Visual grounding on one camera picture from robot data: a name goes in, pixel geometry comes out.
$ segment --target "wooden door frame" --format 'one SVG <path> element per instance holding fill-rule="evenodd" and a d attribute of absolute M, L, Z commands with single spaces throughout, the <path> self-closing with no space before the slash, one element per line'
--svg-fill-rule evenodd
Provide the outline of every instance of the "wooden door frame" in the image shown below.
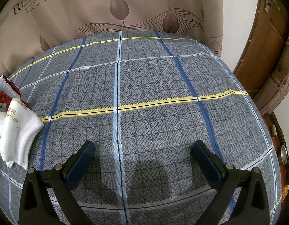
<path fill-rule="evenodd" d="M 247 54 L 247 52 L 250 51 L 251 49 L 251 38 L 255 32 L 255 29 L 256 29 L 256 26 L 257 26 L 257 22 L 258 22 L 258 19 L 259 19 L 259 14 L 260 14 L 260 8 L 261 8 L 261 0 L 258 0 L 257 2 L 257 8 L 256 8 L 256 13 L 255 13 L 255 18 L 254 18 L 254 22 L 253 22 L 253 26 L 252 26 L 252 29 L 251 29 L 251 32 L 250 32 L 250 35 L 249 35 L 249 38 L 248 38 L 248 41 L 246 42 L 246 46 L 244 47 L 244 50 L 240 56 L 240 59 L 233 71 L 234 75 L 237 77 L 242 66 L 244 65 L 244 62 L 245 62 L 245 56 Z"/>

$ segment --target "wooden door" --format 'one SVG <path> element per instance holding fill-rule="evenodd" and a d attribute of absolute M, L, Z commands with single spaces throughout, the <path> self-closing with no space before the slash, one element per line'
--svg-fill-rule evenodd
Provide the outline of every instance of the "wooden door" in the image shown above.
<path fill-rule="evenodd" d="M 252 98 L 276 67 L 288 31 L 289 14 L 280 0 L 258 0 L 249 40 L 234 70 Z"/>

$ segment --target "plaid bedsheet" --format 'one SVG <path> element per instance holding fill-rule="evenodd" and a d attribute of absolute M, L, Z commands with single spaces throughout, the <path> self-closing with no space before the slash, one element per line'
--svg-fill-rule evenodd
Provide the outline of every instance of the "plaid bedsheet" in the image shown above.
<path fill-rule="evenodd" d="M 56 46 L 10 78 L 45 125 L 29 167 L 51 169 L 84 141 L 95 143 L 96 156 L 72 191 L 95 224 L 194 224 L 216 194 L 190 155 L 197 140 L 223 162 L 261 169 L 276 223 L 281 177 L 270 135 L 235 76 L 197 41 L 160 32 L 98 34 Z M 0 206 L 15 224 L 25 174 L 0 158 Z"/>

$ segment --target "blue pad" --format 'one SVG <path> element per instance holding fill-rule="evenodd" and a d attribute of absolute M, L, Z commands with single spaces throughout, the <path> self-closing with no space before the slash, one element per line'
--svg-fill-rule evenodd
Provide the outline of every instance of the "blue pad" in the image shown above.
<path fill-rule="evenodd" d="M 223 163 L 216 154 L 212 154 L 202 141 L 196 141 L 191 152 L 205 175 L 210 187 L 219 190 L 225 178 Z"/>
<path fill-rule="evenodd" d="M 66 179 L 66 186 L 68 190 L 76 189 L 85 174 L 88 166 L 96 154 L 96 147 L 93 142 L 86 141 L 76 154 L 71 155 L 66 163 L 64 169 L 64 178 Z"/>

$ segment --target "yellow stripe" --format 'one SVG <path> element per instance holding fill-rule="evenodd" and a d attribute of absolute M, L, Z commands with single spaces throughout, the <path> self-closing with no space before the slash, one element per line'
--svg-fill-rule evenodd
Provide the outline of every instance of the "yellow stripe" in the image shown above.
<path fill-rule="evenodd" d="M 131 111 L 136 109 L 143 109 L 148 107 L 157 107 L 157 106 L 164 106 L 169 104 L 176 104 L 176 103 L 186 103 L 186 102 L 193 102 L 195 99 L 193 97 L 176 97 L 176 98 L 169 98 L 163 100 L 156 100 L 156 101 L 149 101 L 149 102 L 142 102 L 136 103 L 131 105 L 122 105 L 119 108 L 120 112 Z"/>
<path fill-rule="evenodd" d="M 227 97 L 229 95 L 232 95 L 232 94 L 235 94 L 235 95 L 242 95 L 242 94 L 245 94 L 245 95 L 248 95 L 248 93 L 246 91 L 234 91 L 234 90 L 227 90 L 225 92 L 222 92 L 222 93 L 219 93 L 219 94 L 215 94 L 215 95 L 207 95 L 207 96 L 198 96 L 198 98 L 201 100 L 201 101 L 205 101 L 205 100 L 213 100 L 213 99 L 220 99 L 220 98 L 224 98 L 224 97 Z"/>
<path fill-rule="evenodd" d="M 131 40 L 131 39 L 142 39 L 142 38 L 149 38 L 149 39 L 159 39 L 158 37 L 152 37 L 152 36 L 143 36 L 143 37 L 127 37 L 127 38 L 122 38 L 122 40 Z M 162 40 L 191 40 L 189 38 L 161 38 Z M 45 60 L 51 56 L 54 56 L 54 55 L 57 55 L 57 54 L 60 54 L 60 53 L 63 53 L 63 52 L 67 52 L 67 51 L 70 51 L 70 50 L 74 50 L 74 49 L 77 49 L 77 48 L 81 48 L 81 47 L 85 47 L 85 46 L 90 46 L 90 45 L 93 45 L 93 44 L 100 44 L 100 43 L 107 43 L 107 42 L 112 42 L 112 41 L 118 41 L 119 39 L 112 39 L 112 40 L 103 40 L 103 41 L 94 41 L 94 42 L 91 42 L 91 43 L 88 43 L 88 44 L 85 44 L 85 45 L 81 45 L 81 46 L 74 46 L 74 47 L 71 47 L 71 48 L 68 48 L 68 49 L 64 49 L 64 50 L 61 50 L 59 52 L 55 52 L 53 55 L 48 55 L 44 58 L 41 58 L 29 65 L 27 65 L 26 67 L 22 68 L 21 70 L 19 70 L 17 73 L 15 73 L 14 75 L 12 75 L 10 77 L 10 79 L 12 79 L 15 75 L 19 74 L 20 72 L 22 72 L 23 70 L 25 70 L 26 68 L 42 61 L 42 60 Z"/>
<path fill-rule="evenodd" d="M 277 201 L 277 203 L 276 203 L 275 207 L 274 207 L 274 208 L 273 208 L 273 209 L 270 211 L 270 215 L 273 213 L 274 209 L 276 209 L 276 208 L 277 208 L 277 206 L 279 205 L 279 203 L 280 203 L 281 199 L 282 199 L 282 195 L 281 195 L 280 199 Z"/>
<path fill-rule="evenodd" d="M 51 121 L 58 120 L 60 118 L 68 118 L 68 117 L 84 117 L 84 116 L 92 116 L 98 114 L 105 114 L 105 113 L 112 113 L 112 107 L 104 107 L 104 108 L 96 108 L 90 110 L 81 110 L 81 111 L 69 111 L 69 112 L 61 112 L 52 116 L 52 119 L 47 117 L 41 117 L 40 120 L 42 122 L 48 122 L 50 119 Z"/>
<path fill-rule="evenodd" d="M 6 214 L 5 214 L 5 212 L 2 210 L 2 212 L 4 213 L 4 215 L 7 217 L 7 219 L 13 224 L 13 225 L 16 225 L 10 218 L 9 218 L 9 216 L 7 216 Z"/>
<path fill-rule="evenodd" d="M 198 99 L 200 99 L 200 101 L 215 100 L 215 99 L 227 97 L 231 94 L 248 95 L 246 91 L 242 93 L 240 91 L 227 90 L 225 92 L 215 94 L 215 95 L 199 96 Z M 194 101 L 197 101 L 197 99 L 195 99 L 194 97 L 168 98 L 168 99 L 162 99 L 162 100 L 156 100 L 156 101 L 141 102 L 141 103 L 136 103 L 136 104 L 131 104 L 131 105 L 122 105 L 119 107 L 119 111 L 125 112 L 125 111 L 132 111 L 132 110 L 144 109 L 144 108 L 149 108 L 149 107 L 165 106 L 169 104 L 187 103 L 187 102 L 194 102 Z M 112 107 L 95 108 L 95 109 L 90 109 L 90 110 L 61 112 L 61 113 L 53 115 L 52 118 L 50 118 L 49 116 L 46 116 L 46 117 L 41 117 L 40 119 L 43 122 L 48 122 L 50 119 L 51 121 L 54 121 L 60 118 L 92 116 L 92 115 L 98 115 L 98 114 L 111 113 L 112 111 L 113 111 Z"/>

